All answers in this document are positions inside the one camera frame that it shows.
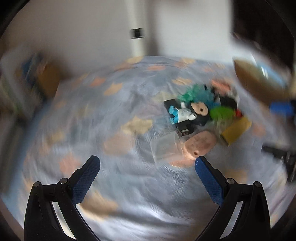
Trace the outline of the black-haired figure red outfit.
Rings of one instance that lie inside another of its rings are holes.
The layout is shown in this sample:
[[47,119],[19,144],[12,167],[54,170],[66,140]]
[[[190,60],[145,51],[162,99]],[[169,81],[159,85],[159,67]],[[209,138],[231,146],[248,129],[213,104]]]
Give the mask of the black-haired figure red outfit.
[[232,120],[243,117],[243,113],[238,108],[239,96],[234,87],[226,82],[212,81],[211,90],[215,94],[218,106],[228,106],[235,111]]

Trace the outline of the green translucent splash piece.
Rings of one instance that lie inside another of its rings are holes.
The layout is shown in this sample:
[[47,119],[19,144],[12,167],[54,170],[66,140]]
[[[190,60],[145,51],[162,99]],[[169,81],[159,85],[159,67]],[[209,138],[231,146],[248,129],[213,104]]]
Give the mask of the green translucent splash piece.
[[217,106],[210,110],[210,118],[213,121],[228,121],[232,120],[235,111],[228,106]]

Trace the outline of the yellow rectangular block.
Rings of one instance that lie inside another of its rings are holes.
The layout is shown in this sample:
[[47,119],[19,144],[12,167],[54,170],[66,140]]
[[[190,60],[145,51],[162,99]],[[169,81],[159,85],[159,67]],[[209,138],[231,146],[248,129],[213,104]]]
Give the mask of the yellow rectangular block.
[[235,120],[229,127],[227,127],[221,134],[221,140],[230,146],[236,142],[250,127],[252,122],[245,116]]

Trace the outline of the black-haired doll white outfit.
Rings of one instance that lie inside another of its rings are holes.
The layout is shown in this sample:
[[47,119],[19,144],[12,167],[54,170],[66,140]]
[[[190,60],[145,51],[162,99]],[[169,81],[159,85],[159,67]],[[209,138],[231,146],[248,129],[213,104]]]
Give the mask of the black-haired doll white outfit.
[[203,102],[190,102],[188,105],[181,102],[180,108],[170,105],[169,114],[173,116],[170,117],[172,125],[191,121],[195,125],[204,126],[211,118],[208,106]]

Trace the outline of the teal translucent splash piece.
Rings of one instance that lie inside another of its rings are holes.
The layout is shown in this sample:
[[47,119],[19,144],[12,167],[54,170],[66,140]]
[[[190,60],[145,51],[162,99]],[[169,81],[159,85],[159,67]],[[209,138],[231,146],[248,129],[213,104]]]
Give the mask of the teal translucent splash piece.
[[178,96],[180,102],[203,102],[208,108],[218,106],[215,94],[206,85],[194,84],[186,89],[186,92]]

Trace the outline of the clear plastic cup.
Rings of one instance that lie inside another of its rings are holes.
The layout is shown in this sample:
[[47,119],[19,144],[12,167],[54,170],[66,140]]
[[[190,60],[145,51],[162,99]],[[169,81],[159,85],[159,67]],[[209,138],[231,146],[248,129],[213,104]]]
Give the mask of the clear plastic cup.
[[183,159],[183,149],[176,132],[151,140],[151,151],[156,163],[170,163]]

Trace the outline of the black monitor screen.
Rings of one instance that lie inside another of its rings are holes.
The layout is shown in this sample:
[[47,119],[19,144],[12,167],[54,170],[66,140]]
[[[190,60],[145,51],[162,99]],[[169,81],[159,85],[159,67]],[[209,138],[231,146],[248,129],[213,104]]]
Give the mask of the black monitor screen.
[[232,35],[269,53],[292,69],[295,40],[278,13],[266,1],[232,1]]

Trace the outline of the patterned blue tablecloth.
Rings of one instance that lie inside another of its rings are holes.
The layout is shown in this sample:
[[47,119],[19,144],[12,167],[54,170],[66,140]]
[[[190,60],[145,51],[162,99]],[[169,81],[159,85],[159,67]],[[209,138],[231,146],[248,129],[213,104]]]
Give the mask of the patterned blue tablecloth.
[[95,155],[101,169],[78,209],[101,240],[194,240],[217,210],[192,163],[157,164],[151,140],[170,133],[163,102],[193,84],[222,79],[239,95],[252,127],[218,142],[208,161],[239,183],[259,181],[275,224],[295,195],[265,142],[295,146],[295,133],[238,83],[234,67],[193,59],[144,57],[63,81],[17,151],[2,199],[20,225],[32,184],[57,183]]

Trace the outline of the yellow pencil holder box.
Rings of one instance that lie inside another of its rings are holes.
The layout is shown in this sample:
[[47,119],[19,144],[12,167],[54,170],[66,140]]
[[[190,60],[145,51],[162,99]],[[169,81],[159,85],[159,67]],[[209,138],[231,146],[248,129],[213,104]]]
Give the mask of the yellow pencil holder box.
[[41,65],[37,71],[37,84],[46,98],[56,95],[61,75],[58,67],[51,63]]

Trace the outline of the upright books stack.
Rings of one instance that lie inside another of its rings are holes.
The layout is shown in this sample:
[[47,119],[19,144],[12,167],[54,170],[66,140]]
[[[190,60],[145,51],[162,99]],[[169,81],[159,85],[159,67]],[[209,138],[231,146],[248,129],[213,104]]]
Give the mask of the upright books stack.
[[1,58],[1,72],[20,115],[31,119],[45,100],[37,84],[37,68],[43,56],[28,45],[19,45]]

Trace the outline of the white lamp pole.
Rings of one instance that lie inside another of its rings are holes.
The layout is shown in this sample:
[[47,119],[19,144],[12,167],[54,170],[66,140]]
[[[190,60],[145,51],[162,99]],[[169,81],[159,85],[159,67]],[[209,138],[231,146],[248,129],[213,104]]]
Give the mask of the white lamp pole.
[[147,55],[147,39],[145,35],[145,1],[127,0],[127,17],[129,25],[130,45],[133,57]]

